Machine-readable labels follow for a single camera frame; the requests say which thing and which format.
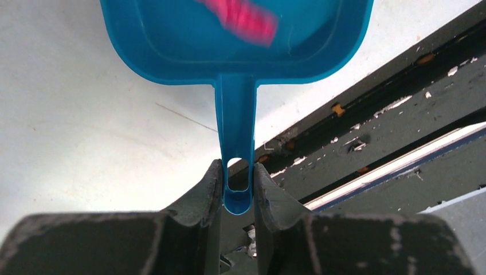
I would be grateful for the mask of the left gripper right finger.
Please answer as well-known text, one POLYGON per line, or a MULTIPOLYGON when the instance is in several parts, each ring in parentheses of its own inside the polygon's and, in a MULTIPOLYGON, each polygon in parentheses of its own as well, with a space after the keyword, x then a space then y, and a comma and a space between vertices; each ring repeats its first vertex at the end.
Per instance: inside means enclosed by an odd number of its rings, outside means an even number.
POLYGON ((474 274, 447 223, 432 215, 314 213, 254 166, 259 274, 474 274))

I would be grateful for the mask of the blue plastic dustpan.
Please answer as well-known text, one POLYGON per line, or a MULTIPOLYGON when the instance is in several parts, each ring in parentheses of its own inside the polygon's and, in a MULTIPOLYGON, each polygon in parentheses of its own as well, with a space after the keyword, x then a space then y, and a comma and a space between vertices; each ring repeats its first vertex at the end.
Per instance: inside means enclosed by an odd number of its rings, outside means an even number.
POLYGON ((251 1, 275 14, 269 47, 224 29, 200 1, 101 1, 111 43, 136 74, 163 85, 211 85, 224 181, 233 158, 254 161, 260 85, 307 84, 359 49, 373 1, 251 1))

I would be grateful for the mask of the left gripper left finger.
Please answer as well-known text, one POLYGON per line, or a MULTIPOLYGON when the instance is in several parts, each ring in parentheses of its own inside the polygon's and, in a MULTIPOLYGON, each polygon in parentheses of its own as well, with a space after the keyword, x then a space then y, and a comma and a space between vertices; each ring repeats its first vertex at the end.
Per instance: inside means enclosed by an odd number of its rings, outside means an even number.
POLYGON ((160 211, 28 215, 1 246, 1 273, 218 274, 223 183, 214 160, 160 211))

